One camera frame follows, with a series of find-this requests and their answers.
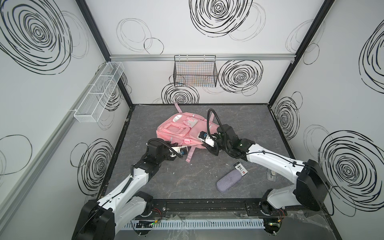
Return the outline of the pink student backpack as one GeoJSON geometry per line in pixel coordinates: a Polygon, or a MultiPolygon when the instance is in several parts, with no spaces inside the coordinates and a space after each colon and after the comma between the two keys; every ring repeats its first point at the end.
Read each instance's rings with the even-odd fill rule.
{"type": "Polygon", "coordinates": [[[203,149],[204,139],[200,138],[201,132],[217,132],[219,125],[213,122],[214,117],[208,120],[201,115],[183,112],[175,103],[178,113],[163,122],[156,131],[157,137],[176,145],[178,148],[190,147],[186,161],[192,159],[195,149],[203,149]]]}

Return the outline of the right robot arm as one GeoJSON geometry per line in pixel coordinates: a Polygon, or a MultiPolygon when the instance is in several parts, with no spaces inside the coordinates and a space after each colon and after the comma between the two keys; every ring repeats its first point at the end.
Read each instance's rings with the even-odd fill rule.
{"type": "Polygon", "coordinates": [[[277,210],[291,206],[303,206],[315,212],[322,210],[331,187],[316,161],[303,162],[284,157],[254,141],[240,139],[227,124],[219,126],[214,134],[201,132],[199,138],[204,147],[214,155],[224,151],[234,159],[268,168],[292,183],[288,187],[266,191],[259,202],[264,215],[270,216],[277,210]]]}

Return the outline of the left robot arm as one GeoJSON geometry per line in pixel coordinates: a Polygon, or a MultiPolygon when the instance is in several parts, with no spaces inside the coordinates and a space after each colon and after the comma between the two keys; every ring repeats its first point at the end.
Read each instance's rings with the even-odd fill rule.
{"type": "Polygon", "coordinates": [[[72,239],[113,240],[129,221],[139,215],[150,215],[153,197],[142,192],[141,187],[159,171],[162,162],[187,154],[187,146],[178,147],[159,138],[150,139],[146,152],[131,166],[128,177],[103,198],[88,201],[83,206],[72,239]]]}

